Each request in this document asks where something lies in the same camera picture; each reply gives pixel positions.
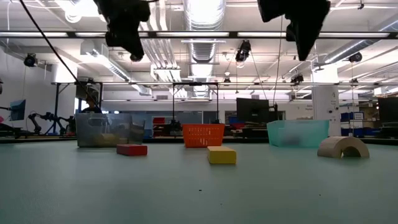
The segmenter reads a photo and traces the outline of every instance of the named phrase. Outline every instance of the table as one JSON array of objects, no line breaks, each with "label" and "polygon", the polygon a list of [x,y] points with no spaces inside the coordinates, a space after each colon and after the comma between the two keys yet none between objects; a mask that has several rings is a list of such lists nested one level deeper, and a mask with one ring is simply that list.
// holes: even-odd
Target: table
[{"label": "table", "polygon": [[206,149],[149,144],[148,156],[79,149],[75,141],[0,146],[0,223],[394,223],[398,148],[370,159],[317,149],[225,144],[236,166]]}]

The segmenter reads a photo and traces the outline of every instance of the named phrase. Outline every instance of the monitor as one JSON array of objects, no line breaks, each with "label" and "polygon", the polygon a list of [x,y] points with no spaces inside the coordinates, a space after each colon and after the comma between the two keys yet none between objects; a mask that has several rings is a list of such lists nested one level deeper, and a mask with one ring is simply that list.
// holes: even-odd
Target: monitor
[{"label": "monitor", "polygon": [[268,100],[237,98],[236,112],[240,121],[267,123],[269,119],[269,102]]},{"label": "monitor", "polygon": [[379,98],[378,102],[382,123],[398,121],[398,97]]},{"label": "monitor", "polygon": [[11,121],[21,121],[25,119],[26,100],[17,100],[10,103]]}]

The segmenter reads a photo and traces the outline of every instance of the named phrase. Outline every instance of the clear plastic bin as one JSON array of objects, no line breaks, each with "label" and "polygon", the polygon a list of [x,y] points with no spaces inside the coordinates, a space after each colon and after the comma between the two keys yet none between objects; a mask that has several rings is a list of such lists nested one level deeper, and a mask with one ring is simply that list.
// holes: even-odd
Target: clear plastic bin
[{"label": "clear plastic bin", "polygon": [[145,120],[131,114],[76,114],[79,147],[116,147],[142,144]]},{"label": "clear plastic bin", "polygon": [[269,144],[318,147],[329,135],[328,120],[273,121],[267,124]]}]

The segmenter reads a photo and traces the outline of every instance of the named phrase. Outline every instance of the orange plastic basket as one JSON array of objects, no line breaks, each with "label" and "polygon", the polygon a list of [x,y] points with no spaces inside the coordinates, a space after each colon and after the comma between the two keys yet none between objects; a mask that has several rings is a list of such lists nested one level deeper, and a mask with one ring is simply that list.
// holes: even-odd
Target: orange plastic basket
[{"label": "orange plastic basket", "polygon": [[183,124],[185,147],[221,146],[225,124]]}]

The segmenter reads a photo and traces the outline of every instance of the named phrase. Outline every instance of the person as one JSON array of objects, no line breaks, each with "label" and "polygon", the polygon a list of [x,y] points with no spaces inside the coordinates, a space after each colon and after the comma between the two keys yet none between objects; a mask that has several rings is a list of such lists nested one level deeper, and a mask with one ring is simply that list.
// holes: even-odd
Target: person
[{"label": "person", "polygon": [[87,96],[86,97],[86,102],[88,104],[88,107],[86,109],[84,109],[83,111],[81,111],[82,113],[102,113],[101,109],[99,109],[98,107],[95,106],[95,103],[93,100],[98,101],[95,96],[91,96],[91,97]]}]

